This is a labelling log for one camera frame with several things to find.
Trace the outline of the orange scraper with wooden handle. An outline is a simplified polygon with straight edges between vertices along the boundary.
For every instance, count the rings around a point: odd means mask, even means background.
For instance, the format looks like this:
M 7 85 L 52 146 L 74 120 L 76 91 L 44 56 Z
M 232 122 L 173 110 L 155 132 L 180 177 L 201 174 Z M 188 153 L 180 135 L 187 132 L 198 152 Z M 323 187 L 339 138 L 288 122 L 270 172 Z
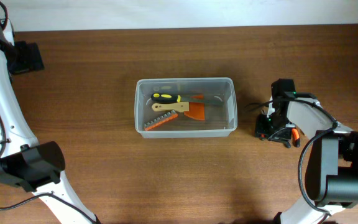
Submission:
M 180 103 L 170 103 L 163 104 L 154 102 L 152 104 L 152 109 L 154 111 L 171 111 L 175 110 L 176 112 L 183 113 L 185 116 L 198 120 L 205 120 L 204 104 L 201 103 L 191 103 L 191 102 L 180 102 Z

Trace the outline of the orange perforated cylinder tool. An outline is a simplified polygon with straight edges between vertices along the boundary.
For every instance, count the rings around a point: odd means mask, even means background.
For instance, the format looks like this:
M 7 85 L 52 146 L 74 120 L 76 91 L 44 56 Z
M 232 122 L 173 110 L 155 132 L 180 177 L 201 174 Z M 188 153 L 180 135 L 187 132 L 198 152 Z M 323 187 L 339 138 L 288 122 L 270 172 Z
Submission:
M 175 110 L 169 111 L 161 116 L 159 116 L 158 118 L 155 118 L 149 122 L 146 122 L 144 124 L 144 130 L 145 131 L 150 131 L 152 129 L 155 129 L 173 119 L 176 119 L 178 117 L 178 114 Z

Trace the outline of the yellow black handled file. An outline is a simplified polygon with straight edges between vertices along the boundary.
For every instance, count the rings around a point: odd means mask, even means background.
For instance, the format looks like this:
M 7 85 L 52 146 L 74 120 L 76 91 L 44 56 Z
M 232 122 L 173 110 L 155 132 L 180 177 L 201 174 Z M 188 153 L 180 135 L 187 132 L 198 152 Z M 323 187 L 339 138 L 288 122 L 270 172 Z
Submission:
M 191 102 L 191 103 L 201 103 L 207 105 L 216 105 L 222 106 L 224 103 L 219 100 L 206 100 L 203 98 L 203 95 L 194 95 L 194 96 L 183 96 L 183 95 L 170 95 L 167 93 L 153 93 L 151 94 L 151 99 L 157 103 L 170 104 L 170 103 L 180 103 L 180 102 Z

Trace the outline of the orange black long-nose pliers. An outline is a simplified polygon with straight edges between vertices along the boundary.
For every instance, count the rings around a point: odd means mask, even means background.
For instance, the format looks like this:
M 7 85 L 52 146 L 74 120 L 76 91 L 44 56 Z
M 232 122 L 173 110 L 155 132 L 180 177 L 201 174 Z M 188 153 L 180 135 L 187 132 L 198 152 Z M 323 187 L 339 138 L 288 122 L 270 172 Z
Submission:
M 299 134 L 298 130 L 296 128 L 293 128 L 291 130 L 291 133 L 292 133 L 293 145 L 295 147 L 300 147 L 300 134 Z

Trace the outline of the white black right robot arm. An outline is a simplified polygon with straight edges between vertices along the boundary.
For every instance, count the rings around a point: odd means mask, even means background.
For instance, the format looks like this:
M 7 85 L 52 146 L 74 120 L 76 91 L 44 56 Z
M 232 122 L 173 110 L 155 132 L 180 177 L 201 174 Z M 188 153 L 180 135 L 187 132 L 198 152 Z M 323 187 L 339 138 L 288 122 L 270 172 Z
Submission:
M 300 145 L 299 133 L 309 140 L 298 161 L 301 197 L 274 223 L 323 223 L 358 204 L 358 132 L 341 124 L 311 93 L 296 91 L 292 79 L 271 85 L 267 110 L 258 115 L 255 136 L 285 147 Z

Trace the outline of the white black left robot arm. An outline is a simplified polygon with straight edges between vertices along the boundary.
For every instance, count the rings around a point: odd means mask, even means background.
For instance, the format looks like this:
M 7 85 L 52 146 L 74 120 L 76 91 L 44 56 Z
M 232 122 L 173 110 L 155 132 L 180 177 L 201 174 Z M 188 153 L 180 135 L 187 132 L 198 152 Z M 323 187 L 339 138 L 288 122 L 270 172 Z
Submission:
M 8 208 L 41 199 L 60 223 L 99 223 L 71 187 L 65 158 L 55 141 L 39 143 L 29 128 L 12 88 L 12 76 L 44 69 L 35 43 L 14 40 L 7 7 L 0 17 L 0 183 L 22 188 L 32 197 Z

